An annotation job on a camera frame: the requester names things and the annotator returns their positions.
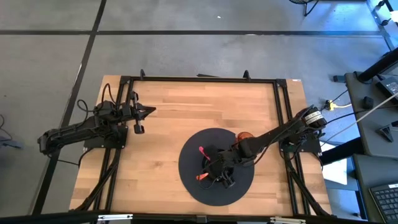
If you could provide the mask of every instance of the round black platform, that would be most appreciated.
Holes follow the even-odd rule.
[[[185,143],[178,160],[178,171],[182,183],[193,198],[201,203],[222,206],[229,205],[239,200],[250,188],[254,178],[254,166],[234,168],[233,178],[235,184],[225,189],[220,182],[214,183],[210,189],[202,189],[199,186],[196,176],[201,174],[203,155],[199,151],[199,146],[207,147],[214,145],[219,149],[228,149],[234,143],[235,134],[221,128],[210,128],[194,134]],[[211,180],[207,177],[201,181],[202,186],[211,185]]]

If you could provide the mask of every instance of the desk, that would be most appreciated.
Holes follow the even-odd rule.
[[[377,77],[374,77],[373,82],[369,85],[359,82],[353,73],[347,73],[345,78],[354,111],[363,110],[362,99],[365,96],[373,98],[375,106],[386,100],[386,96],[375,86],[379,81]],[[391,102],[384,104],[384,106],[392,105]],[[366,112],[358,113],[355,115],[355,118],[358,119],[365,113]],[[376,133],[376,129],[391,124],[393,121],[398,121],[397,108],[373,111],[373,113],[358,123],[359,135],[361,137],[324,152],[321,156],[322,162],[326,165],[352,156],[354,153],[398,158],[398,131],[391,131],[392,137],[395,139],[394,142],[386,141],[382,136]]]
[[[369,189],[371,187],[397,182],[398,172],[392,170],[398,169],[398,161],[395,159],[364,155],[354,155],[353,159],[368,220],[371,222],[383,223]]]
[[[102,86],[109,83],[116,96],[119,80],[120,76],[105,76]],[[287,83],[295,114],[306,107],[302,83],[299,80],[287,80]],[[197,202],[185,190],[178,174],[182,146],[202,129],[225,128],[234,133],[249,131],[257,136],[277,127],[272,85],[137,81],[133,90],[138,93],[140,103],[157,109],[142,122],[145,134],[136,135],[129,131],[127,145],[121,153],[112,212],[292,215],[285,165],[277,144],[268,149],[256,166],[254,181],[245,196],[228,206],[211,207]],[[133,124],[127,123],[130,130]],[[83,158],[70,208],[79,206],[93,190],[103,155],[104,149],[94,149]],[[331,213],[318,159],[313,154],[301,155],[307,187],[323,209]],[[105,192],[106,187],[100,208],[104,208]],[[299,211],[303,212],[298,187],[296,197]]]

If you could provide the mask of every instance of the table leg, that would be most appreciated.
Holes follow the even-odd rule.
[[[322,156],[319,158],[322,161],[322,164],[325,166],[331,164],[332,162],[350,157],[353,154],[364,154],[360,137],[323,152]]]

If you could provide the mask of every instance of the wooden table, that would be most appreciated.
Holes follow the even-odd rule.
[[[117,95],[120,76],[104,76]],[[300,80],[287,80],[292,112],[307,106]],[[186,191],[178,174],[182,146],[206,128],[225,128],[234,133],[261,135],[278,126],[271,84],[208,82],[134,82],[139,102],[157,109],[142,124],[145,134],[130,131],[122,150],[112,201],[112,212],[178,213],[207,215],[292,215],[285,165],[273,144],[255,167],[253,183],[243,198],[228,206],[212,207],[197,202]],[[284,120],[286,112],[282,103]],[[70,208],[76,208],[98,182],[104,149],[94,149],[82,160]],[[331,213],[318,159],[301,153],[305,183],[318,203]],[[107,186],[100,208],[104,208]],[[303,213],[299,188],[298,209]]]

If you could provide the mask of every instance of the red object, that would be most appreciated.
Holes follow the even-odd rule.
[[[205,149],[199,146],[199,151],[210,161],[210,158],[205,154]]]
[[[205,174],[200,174],[197,176],[197,180],[203,180],[205,177],[207,177],[209,175],[209,173],[205,173]]]

